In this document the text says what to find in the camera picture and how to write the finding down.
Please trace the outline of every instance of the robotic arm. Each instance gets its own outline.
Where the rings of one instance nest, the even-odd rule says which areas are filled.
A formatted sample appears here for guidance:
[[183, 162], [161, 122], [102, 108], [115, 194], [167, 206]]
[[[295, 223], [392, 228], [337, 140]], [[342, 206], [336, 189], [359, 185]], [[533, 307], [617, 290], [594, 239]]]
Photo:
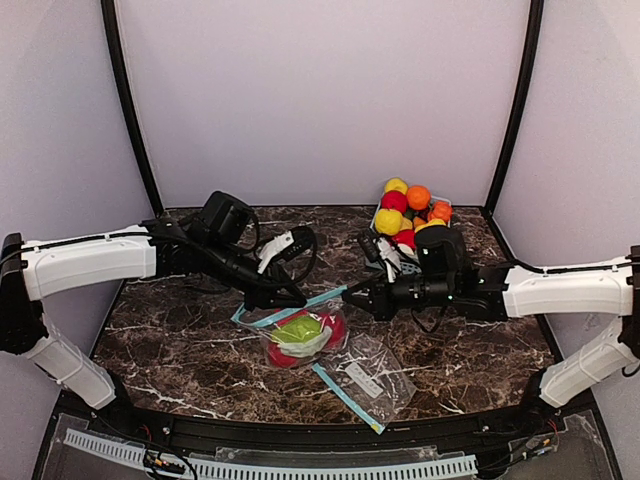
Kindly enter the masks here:
[[[256, 243], [237, 245], [253, 220]], [[262, 247], [258, 259], [249, 254]], [[312, 249], [307, 269], [292, 280], [278, 260]], [[50, 322], [41, 300], [70, 288], [117, 279], [203, 273], [244, 292], [245, 308], [302, 307], [296, 286], [311, 271], [317, 241], [309, 227], [296, 227], [260, 241], [253, 210], [215, 192], [187, 221], [164, 217], [123, 230], [56, 242], [6, 237], [0, 256], [0, 351], [24, 356], [59, 385], [101, 409], [118, 396], [114, 379], [93, 363]]]
[[[503, 321], [545, 313], [602, 312], [618, 315], [597, 338], [563, 362], [534, 374], [521, 401], [524, 429], [535, 430], [574, 396], [640, 359], [640, 246], [627, 257], [566, 267], [539, 268], [513, 262], [473, 268], [462, 235], [442, 226], [415, 237], [422, 273], [376, 275], [343, 293], [346, 302], [391, 320], [398, 309], [451, 306], [472, 319]], [[379, 239], [359, 238], [367, 258], [382, 262]]]

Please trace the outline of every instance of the white label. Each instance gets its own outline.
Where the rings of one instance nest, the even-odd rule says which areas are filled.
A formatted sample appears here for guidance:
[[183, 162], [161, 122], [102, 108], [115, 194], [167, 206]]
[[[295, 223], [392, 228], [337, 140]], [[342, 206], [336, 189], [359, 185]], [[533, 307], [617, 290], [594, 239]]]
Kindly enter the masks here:
[[358, 386], [365, 391], [371, 398], [378, 398], [382, 393], [382, 388], [376, 382], [373, 381], [369, 375], [364, 373], [364, 370], [360, 368], [356, 362], [350, 363], [344, 371], [351, 377], [351, 380], [356, 382]]

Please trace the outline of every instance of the plastic bag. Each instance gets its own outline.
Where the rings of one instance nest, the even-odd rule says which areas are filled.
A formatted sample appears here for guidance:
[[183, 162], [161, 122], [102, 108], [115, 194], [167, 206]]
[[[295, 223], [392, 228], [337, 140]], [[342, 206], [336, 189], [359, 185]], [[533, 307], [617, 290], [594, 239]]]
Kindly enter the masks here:
[[344, 351], [320, 358], [313, 370], [378, 434], [416, 392], [391, 350], [366, 334], [350, 340]]
[[340, 298], [344, 289], [314, 297], [303, 308], [248, 312], [240, 307], [231, 319], [260, 335], [269, 365], [297, 367], [346, 344], [348, 330]]

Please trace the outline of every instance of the black pole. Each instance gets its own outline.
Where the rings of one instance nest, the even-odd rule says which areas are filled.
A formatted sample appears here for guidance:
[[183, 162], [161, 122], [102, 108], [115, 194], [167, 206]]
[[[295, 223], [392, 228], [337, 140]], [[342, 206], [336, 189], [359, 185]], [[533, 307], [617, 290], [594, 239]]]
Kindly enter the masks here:
[[490, 215], [496, 209], [500, 192], [507, 177], [507, 170], [513, 155], [513, 148], [518, 138], [518, 130], [524, 113], [524, 106], [527, 102], [527, 94], [529, 93], [529, 84], [531, 83], [531, 74], [533, 73], [533, 64], [536, 58], [536, 50], [538, 48], [538, 37], [540, 36], [540, 26], [542, 25], [542, 9], [544, 0], [531, 0], [529, 8], [529, 22], [527, 24], [527, 34], [524, 40], [524, 51], [522, 52], [522, 61], [520, 62], [520, 73], [518, 74], [518, 83], [516, 84], [516, 92], [513, 96], [513, 104], [511, 106], [511, 114], [507, 123], [507, 130], [504, 134], [502, 149], [498, 157], [498, 165], [493, 174], [493, 181], [489, 189], [489, 195], [485, 203], [485, 208]]
[[118, 17], [116, 15], [115, 3], [114, 0], [101, 0], [101, 4], [104, 30], [107, 35], [109, 55], [111, 56], [111, 67], [113, 68], [113, 76], [115, 77], [118, 95], [120, 96], [122, 113], [127, 124], [127, 130], [129, 131], [129, 140], [133, 147], [133, 153], [136, 157], [136, 162], [138, 163], [138, 169], [140, 170], [140, 176], [142, 177], [147, 197], [149, 198], [153, 212], [156, 216], [159, 216], [164, 212], [164, 206], [160, 199], [160, 192], [158, 191], [156, 180], [153, 177], [153, 171], [151, 170], [147, 151], [144, 148], [140, 124], [138, 123], [138, 117], [136, 116], [136, 110], [133, 104], [133, 97], [131, 96], [131, 87], [129, 86], [127, 69], [124, 63], [124, 54], [122, 52], [122, 44], [120, 43], [120, 32], [118, 30]]

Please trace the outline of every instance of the green fruit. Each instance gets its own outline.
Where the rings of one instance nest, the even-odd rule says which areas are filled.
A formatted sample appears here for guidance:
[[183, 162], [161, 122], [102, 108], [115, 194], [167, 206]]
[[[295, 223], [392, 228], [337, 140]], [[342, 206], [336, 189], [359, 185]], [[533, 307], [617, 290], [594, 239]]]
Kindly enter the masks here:
[[322, 333], [320, 322], [310, 315], [294, 318], [278, 327], [271, 338], [275, 343], [305, 343]]

